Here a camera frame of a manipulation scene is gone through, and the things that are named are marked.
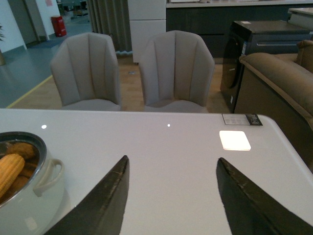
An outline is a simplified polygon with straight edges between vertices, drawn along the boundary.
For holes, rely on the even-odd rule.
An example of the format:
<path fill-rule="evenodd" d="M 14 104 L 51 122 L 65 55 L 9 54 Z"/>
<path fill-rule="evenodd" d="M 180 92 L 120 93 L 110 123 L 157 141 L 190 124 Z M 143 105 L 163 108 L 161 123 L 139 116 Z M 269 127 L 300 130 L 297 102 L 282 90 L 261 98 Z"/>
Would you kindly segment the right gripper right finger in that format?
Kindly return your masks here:
<path fill-rule="evenodd" d="M 234 235 L 311 235 L 313 227 L 286 209 L 224 158 L 216 168 L 219 194 Z"/>

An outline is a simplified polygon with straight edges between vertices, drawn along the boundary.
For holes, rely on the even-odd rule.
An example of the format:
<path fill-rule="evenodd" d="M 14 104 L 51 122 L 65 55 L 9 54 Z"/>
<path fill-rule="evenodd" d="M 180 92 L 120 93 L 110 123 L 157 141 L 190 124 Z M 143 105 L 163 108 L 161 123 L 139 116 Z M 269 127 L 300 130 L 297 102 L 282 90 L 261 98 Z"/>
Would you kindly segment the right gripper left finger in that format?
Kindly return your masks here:
<path fill-rule="evenodd" d="M 130 162 L 123 156 L 47 235 L 120 234 L 129 191 Z"/>

